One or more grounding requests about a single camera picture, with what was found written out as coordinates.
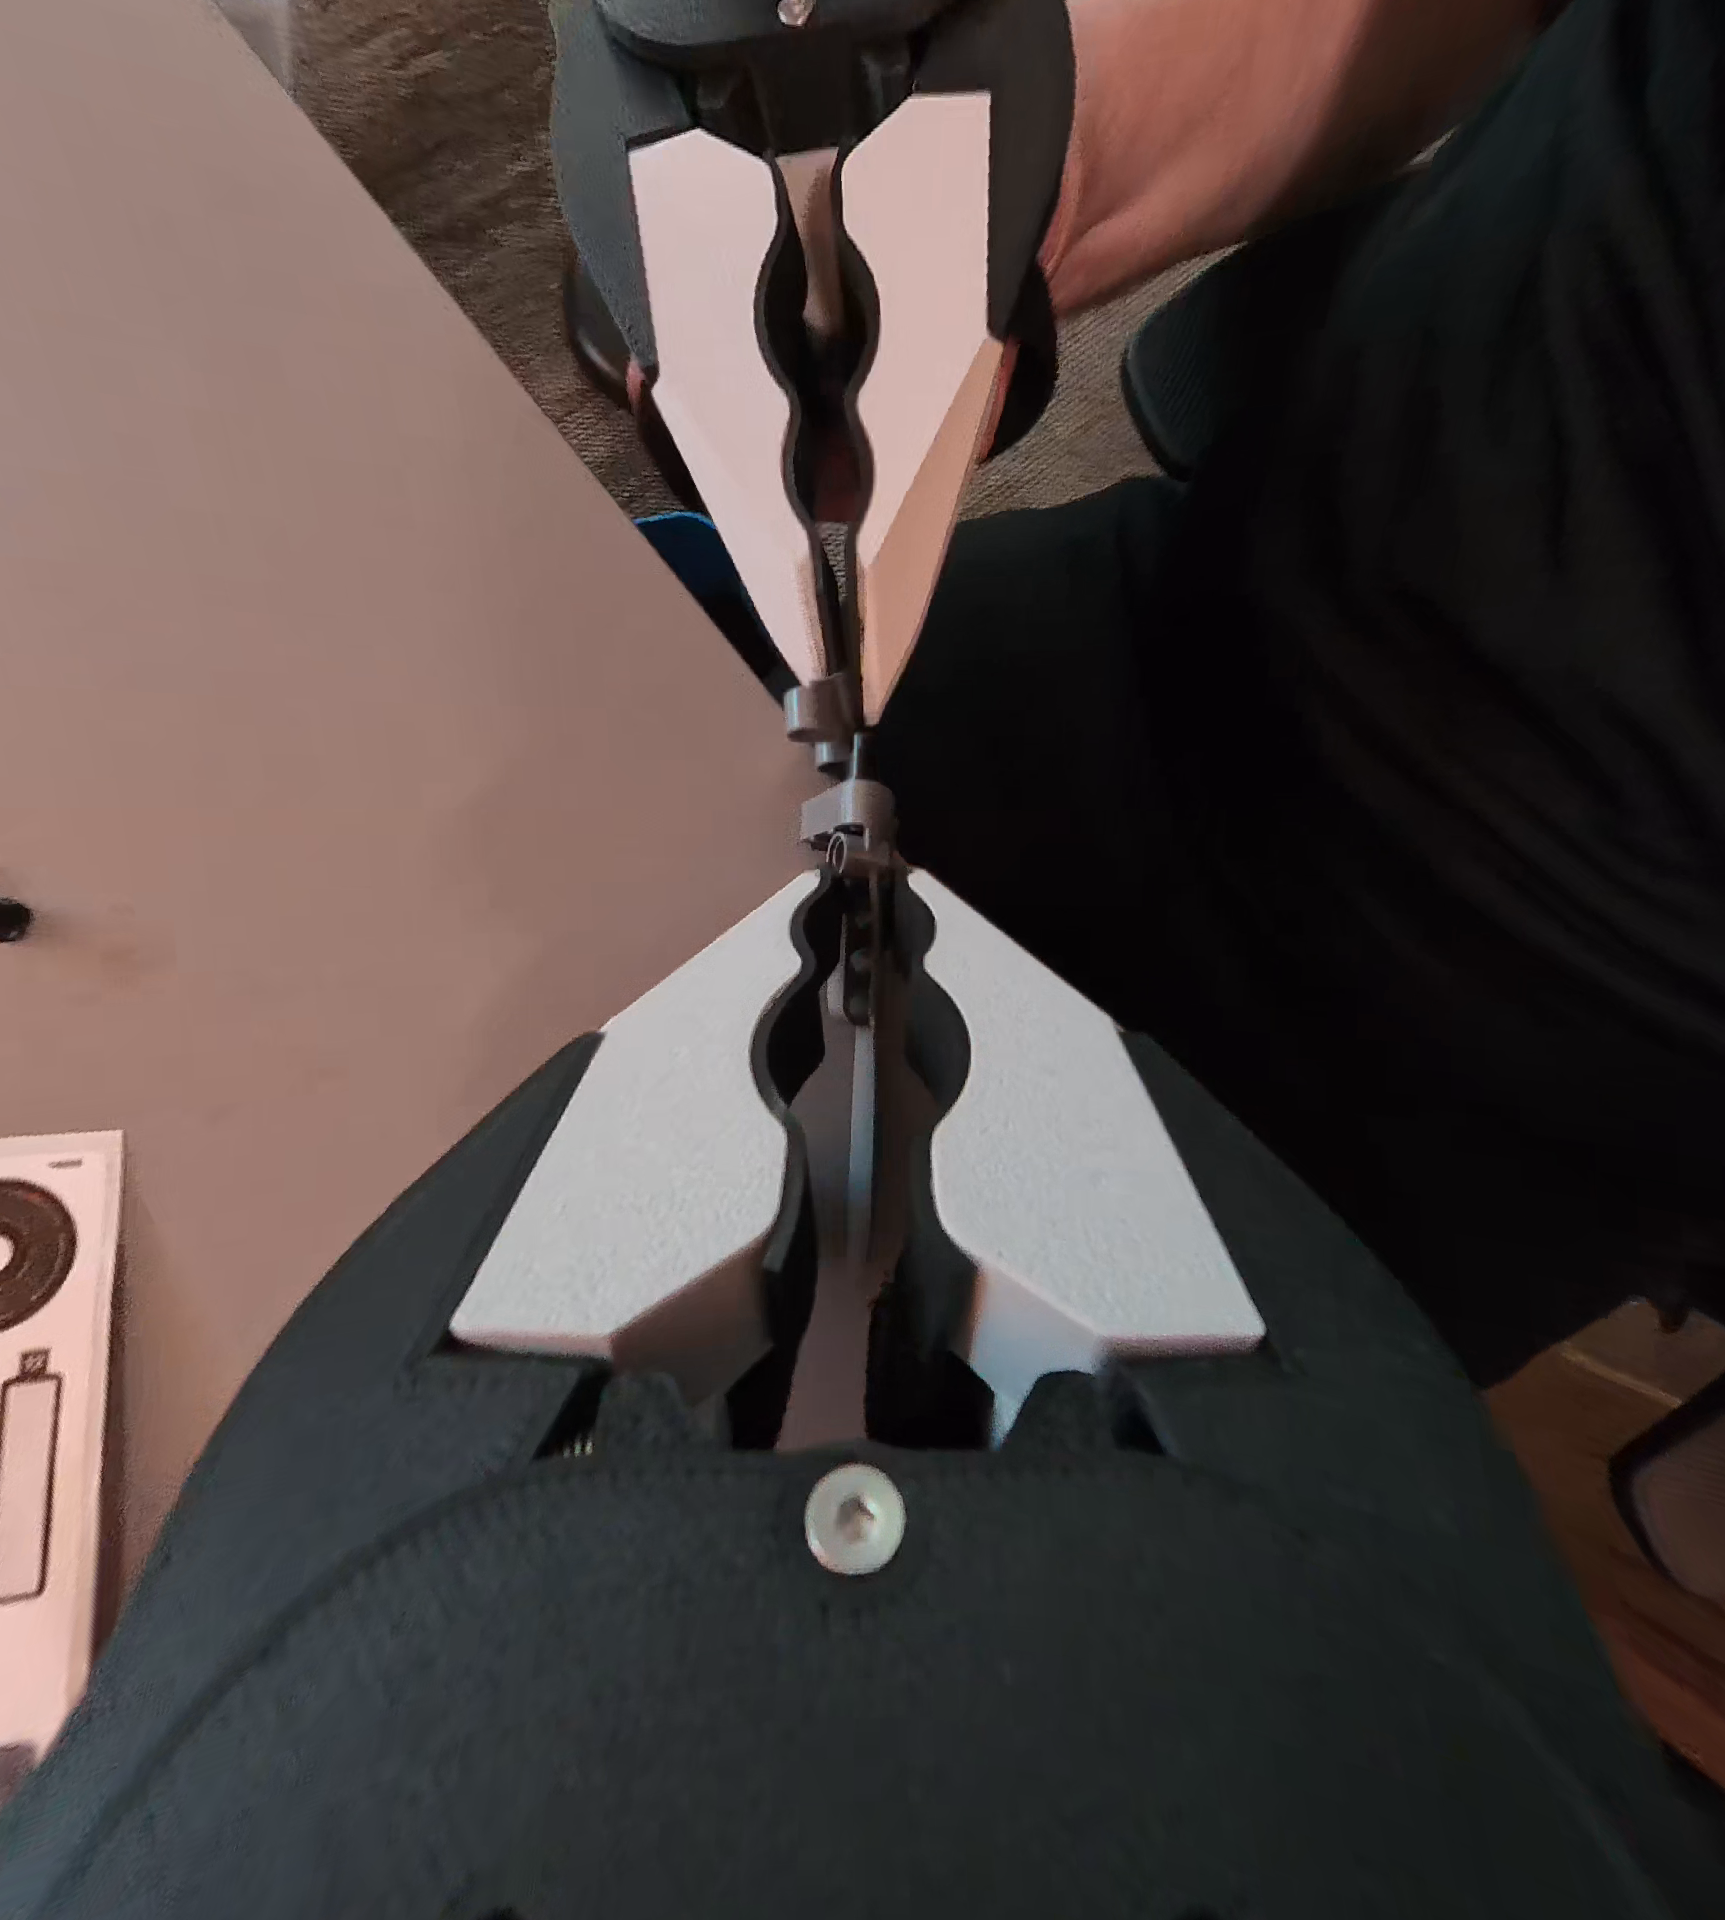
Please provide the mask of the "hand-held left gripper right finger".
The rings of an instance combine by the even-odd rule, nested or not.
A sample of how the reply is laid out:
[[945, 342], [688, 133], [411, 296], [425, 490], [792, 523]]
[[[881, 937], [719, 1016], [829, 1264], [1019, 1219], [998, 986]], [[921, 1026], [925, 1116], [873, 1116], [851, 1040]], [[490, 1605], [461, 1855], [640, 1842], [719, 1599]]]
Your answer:
[[882, 1441], [998, 1444], [1047, 1378], [1257, 1353], [1157, 1053], [935, 877], [901, 877], [895, 934], [907, 1207]]

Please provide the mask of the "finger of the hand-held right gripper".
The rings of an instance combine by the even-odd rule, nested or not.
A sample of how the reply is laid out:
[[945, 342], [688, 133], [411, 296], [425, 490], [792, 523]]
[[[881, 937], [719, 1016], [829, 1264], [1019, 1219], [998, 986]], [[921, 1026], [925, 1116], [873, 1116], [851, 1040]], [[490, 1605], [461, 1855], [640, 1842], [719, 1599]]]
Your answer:
[[813, 305], [797, 215], [827, 194], [834, 158], [761, 156], [702, 129], [629, 156], [659, 419], [799, 684], [845, 671], [797, 480], [800, 392], [778, 354]]
[[855, 396], [870, 459], [855, 544], [869, 724], [923, 634], [993, 404], [990, 118], [984, 90], [915, 94], [838, 174], [845, 239], [874, 291]]

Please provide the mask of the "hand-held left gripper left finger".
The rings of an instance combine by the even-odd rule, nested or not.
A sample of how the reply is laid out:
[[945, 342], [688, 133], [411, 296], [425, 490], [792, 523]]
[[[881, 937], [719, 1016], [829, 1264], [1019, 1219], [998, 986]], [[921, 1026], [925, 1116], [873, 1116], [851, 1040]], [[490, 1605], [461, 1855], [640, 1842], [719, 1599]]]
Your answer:
[[823, 883], [803, 875], [593, 1039], [447, 1334], [673, 1381], [775, 1428], [817, 1296]]

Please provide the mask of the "grey pointed lego panel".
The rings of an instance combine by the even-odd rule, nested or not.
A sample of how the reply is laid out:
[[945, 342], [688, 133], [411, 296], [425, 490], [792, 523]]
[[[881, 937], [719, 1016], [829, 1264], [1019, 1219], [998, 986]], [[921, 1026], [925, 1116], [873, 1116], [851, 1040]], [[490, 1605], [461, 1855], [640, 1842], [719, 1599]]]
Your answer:
[[870, 1311], [886, 1263], [877, 1215], [895, 803], [882, 783], [851, 777], [808, 801], [803, 814], [804, 842], [840, 883], [843, 924], [819, 1003], [823, 1063], [794, 1102], [808, 1148], [819, 1273], [778, 1434], [782, 1453], [865, 1433]]

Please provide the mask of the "grey lego pin connector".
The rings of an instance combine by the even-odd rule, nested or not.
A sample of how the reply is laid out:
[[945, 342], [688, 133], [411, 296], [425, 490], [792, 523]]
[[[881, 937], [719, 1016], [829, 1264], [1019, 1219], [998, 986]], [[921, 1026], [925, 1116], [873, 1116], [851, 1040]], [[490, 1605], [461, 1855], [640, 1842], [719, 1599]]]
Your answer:
[[794, 684], [782, 697], [782, 720], [824, 781], [874, 778], [874, 728], [855, 671]]

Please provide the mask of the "person's right forearm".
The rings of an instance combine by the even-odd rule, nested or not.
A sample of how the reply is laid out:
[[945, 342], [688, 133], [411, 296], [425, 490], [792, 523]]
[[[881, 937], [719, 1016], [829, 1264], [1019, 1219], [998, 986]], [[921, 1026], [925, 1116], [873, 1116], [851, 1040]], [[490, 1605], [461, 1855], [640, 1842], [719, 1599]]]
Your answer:
[[1398, 174], [1527, 53], [1540, 2], [1074, 2], [1040, 251], [1054, 312]]

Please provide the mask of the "blue shoe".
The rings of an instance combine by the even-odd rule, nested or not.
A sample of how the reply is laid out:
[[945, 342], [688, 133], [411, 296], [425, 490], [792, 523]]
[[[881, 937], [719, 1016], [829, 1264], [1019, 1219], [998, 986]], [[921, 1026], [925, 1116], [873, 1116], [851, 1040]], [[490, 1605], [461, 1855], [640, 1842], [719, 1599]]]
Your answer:
[[780, 704], [799, 684], [771, 641], [715, 523], [695, 511], [634, 519], [634, 530], [701, 607], [763, 691]]

